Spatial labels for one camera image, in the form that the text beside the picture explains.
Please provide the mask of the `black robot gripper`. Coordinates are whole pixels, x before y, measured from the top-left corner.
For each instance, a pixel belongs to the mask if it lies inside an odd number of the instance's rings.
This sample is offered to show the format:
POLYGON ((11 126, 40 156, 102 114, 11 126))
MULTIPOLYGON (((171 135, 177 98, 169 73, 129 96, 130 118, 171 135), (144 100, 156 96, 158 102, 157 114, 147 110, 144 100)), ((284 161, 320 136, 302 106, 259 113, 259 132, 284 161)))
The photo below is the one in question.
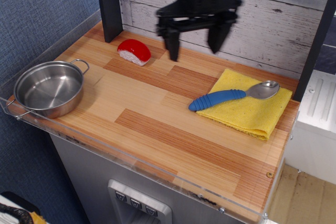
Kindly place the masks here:
POLYGON ((236 22, 237 8, 242 0, 176 0, 160 8, 157 34, 164 38, 170 59, 177 61, 180 33, 208 29, 208 45, 215 54, 236 22))

